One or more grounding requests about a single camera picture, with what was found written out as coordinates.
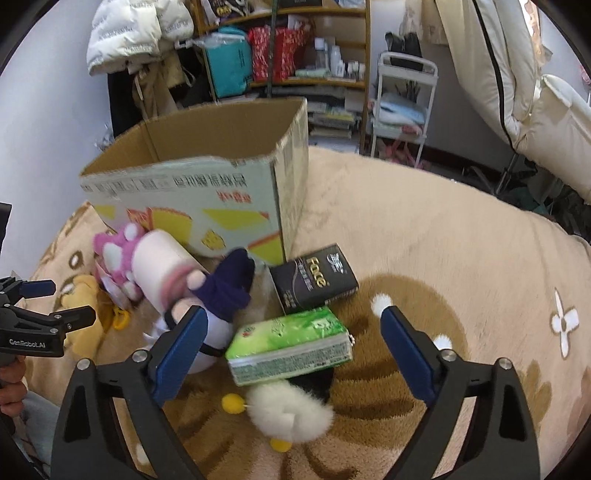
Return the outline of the person's left hand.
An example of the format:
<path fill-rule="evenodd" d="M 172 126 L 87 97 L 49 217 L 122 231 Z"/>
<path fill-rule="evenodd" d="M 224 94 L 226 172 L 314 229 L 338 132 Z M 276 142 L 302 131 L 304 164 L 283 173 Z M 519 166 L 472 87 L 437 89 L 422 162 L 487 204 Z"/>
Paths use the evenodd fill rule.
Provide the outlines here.
<path fill-rule="evenodd" d="M 27 387 L 23 382 L 25 373 L 24 356 L 17 356 L 12 363 L 0 369 L 0 406 L 1 412 L 8 417 L 15 418 L 23 411 L 23 400 L 27 394 Z"/>

